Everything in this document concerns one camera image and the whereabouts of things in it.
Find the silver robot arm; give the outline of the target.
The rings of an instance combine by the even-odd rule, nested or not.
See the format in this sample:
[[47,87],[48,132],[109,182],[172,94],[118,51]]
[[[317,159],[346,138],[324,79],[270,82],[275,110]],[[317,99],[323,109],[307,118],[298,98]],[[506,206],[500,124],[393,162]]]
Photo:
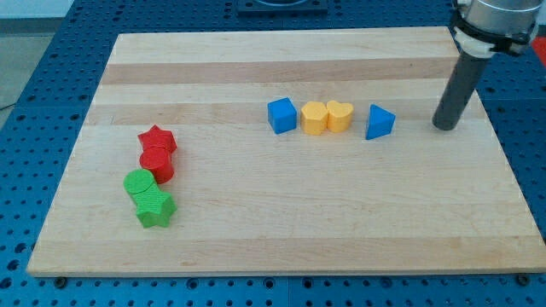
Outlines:
[[460,54],[432,117],[439,130],[456,128],[488,61],[521,55],[538,34],[544,0],[454,0],[451,27]]

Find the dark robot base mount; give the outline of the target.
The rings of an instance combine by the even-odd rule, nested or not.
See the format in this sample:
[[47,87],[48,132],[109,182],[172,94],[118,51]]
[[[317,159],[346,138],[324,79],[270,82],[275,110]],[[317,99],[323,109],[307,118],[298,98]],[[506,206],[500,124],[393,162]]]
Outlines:
[[238,15],[328,12],[328,0],[237,0]]

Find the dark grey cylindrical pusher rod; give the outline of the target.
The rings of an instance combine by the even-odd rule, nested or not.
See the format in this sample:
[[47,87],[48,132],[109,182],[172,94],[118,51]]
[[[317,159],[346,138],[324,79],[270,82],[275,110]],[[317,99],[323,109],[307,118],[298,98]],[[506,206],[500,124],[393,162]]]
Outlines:
[[433,114],[432,123],[439,130],[453,130],[479,82],[489,58],[479,58],[462,51]]

